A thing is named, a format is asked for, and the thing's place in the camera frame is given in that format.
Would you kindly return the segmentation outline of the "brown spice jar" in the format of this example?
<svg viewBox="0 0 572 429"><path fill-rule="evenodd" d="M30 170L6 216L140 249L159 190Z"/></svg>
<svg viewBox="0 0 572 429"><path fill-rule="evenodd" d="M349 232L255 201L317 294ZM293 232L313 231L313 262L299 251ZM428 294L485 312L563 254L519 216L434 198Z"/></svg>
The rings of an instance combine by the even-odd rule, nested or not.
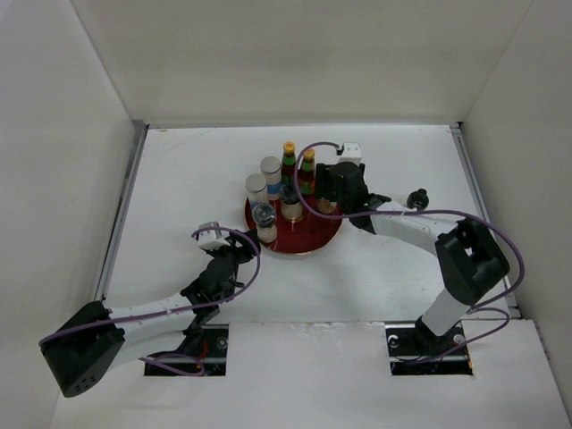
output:
<svg viewBox="0 0 572 429"><path fill-rule="evenodd" d="M324 214L324 215L330 215L336 210L337 203L332 202L332 201L325 199L325 198L319 198L315 202L315 206L316 206L316 209L319 213Z"/></svg>

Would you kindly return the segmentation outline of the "green-label sauce bottle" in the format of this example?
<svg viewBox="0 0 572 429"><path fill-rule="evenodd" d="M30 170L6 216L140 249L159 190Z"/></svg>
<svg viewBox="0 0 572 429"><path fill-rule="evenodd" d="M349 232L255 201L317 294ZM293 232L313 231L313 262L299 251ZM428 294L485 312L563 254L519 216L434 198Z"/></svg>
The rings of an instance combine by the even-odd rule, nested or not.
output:
<svg viewBox="0 0 572 429"><path fill-rule="evenodd" d="M311 196L315 193L315 177L315 150L310 148L304 152L299 167L299 190L304 196Z"/></svg>
<svg viewBox="0 0 572 429"><path fill-rule="evenodd" d="M292 141L287 141L282 146L282 184L292 186L294 183L294 172L296 167L296 145Z"/></svg>

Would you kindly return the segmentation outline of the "clear grinder jar black top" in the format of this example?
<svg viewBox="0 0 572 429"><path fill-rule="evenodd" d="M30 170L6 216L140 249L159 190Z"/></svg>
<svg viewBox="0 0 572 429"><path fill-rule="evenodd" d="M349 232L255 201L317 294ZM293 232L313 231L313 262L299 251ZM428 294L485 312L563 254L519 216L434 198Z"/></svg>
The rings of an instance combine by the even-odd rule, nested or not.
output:
<svg viewBox="0 0 572 429"><path fill-rule="evenodd" d="M291 185L281 186L280 208L282 217L289 222L299 222L303 218L303 207L299 196Z"/></svg>

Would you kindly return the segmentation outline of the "grinder jar chrome top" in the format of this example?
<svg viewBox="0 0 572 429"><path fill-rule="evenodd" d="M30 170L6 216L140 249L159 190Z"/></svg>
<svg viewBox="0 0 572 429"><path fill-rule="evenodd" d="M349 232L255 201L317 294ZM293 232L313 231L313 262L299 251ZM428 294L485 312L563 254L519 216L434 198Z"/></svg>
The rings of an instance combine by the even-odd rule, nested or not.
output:
<svg viewBox="0 0 572 429"><path fill-rule="evenodd" d="M252 218L257 228L257 237L261 242L271 243L276 240L276 211L272 205L258 204L252 211Z"/></svg>

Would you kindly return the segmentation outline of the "silver-lid salt jar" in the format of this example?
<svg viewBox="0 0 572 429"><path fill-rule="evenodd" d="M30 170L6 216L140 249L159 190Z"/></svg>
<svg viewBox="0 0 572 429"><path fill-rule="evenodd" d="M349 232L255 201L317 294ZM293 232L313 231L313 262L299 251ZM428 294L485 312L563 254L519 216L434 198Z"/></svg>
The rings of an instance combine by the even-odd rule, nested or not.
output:
<svg viewBox="0 0 572 429"><path fill-rule="evenodd" d="M267 181L262 173L250 174L245 180L245 188L248 193L248 203L251 210L254 210L260 204L269 203Z"/></svg>
<svg viewBox="0 0 572 429"><path fill-rule="evenodd" d="M275 156L267 156L260 162L260 171L265 176L268 198L275 201L280 198L282 187L282 163Z"/></svg>

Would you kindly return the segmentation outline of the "white bottle black cap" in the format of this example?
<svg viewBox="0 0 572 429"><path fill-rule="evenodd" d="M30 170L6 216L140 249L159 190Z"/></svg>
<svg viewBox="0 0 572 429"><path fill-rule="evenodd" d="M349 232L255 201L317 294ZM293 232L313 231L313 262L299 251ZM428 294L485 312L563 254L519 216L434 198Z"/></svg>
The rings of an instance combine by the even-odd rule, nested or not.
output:
<svg viewBox="0 0 572 429"><path fill-rule="evenodd" d="M425 189L411 192L407 198L407 206L412 210L422 211L429 206L429 197Z"/></svg>

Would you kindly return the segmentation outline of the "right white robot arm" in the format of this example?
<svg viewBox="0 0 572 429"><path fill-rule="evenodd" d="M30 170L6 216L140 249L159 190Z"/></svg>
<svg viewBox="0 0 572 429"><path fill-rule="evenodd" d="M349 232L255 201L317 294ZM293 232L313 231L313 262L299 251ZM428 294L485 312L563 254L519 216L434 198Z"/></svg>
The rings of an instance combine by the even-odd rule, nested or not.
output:
<svg viewBox="0 0 572 429"><path fill-rule="evenodd" d="M421 351L435 353L459 319L509 273L509 262L483 223L470 217L448 222L407 210L371 193L364 173L363 164L318 164L315 197L336 203L360 230L406 242L437 258L444 289L416 320L414 333Z"/></svg>

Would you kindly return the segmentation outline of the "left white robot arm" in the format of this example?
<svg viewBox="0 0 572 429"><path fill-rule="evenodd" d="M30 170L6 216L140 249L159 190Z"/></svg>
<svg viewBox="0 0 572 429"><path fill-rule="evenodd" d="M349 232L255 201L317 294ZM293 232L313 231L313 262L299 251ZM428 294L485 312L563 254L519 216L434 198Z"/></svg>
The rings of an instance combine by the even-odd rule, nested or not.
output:
<svg viewBox="0 0 572 429"><path fill-rule="evenodd" d="M192 236L211 259L186 288L138 306L106 307L101 300L91 301L39 342L65 398L88 391L131 360L143 358L159 366L171 355L193 355L204 326L219 315L220 306L248 288L238 274L241 265L260 258L256 230L208 223Z"/></svg>

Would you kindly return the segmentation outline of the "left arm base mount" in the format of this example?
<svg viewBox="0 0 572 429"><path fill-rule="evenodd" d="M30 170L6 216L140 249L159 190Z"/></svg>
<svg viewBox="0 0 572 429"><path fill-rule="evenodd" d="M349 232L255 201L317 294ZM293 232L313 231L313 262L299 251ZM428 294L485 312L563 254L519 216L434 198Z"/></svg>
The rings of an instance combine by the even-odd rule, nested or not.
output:
<svg viewBox="0 0 572 429"><path fill-rule="evenodd" d="M220 309L196 315L177 349L143 357L144 376L225 376L229 347L229 325L212 324Z"/></svg>

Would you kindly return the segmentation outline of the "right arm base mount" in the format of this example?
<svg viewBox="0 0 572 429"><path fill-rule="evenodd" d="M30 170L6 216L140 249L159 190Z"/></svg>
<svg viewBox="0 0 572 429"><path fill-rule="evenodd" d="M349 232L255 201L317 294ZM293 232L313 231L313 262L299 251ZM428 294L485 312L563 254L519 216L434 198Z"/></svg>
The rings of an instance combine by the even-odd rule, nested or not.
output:
<svg viewBox="0 0 572 429"><path fill-rule="evenodd" d="M433 376L473 374L467 346L446 356L442 353L466 340L461 323L437 340L428 340L414 324L386 324L385 335L394 376Z"/></svg>

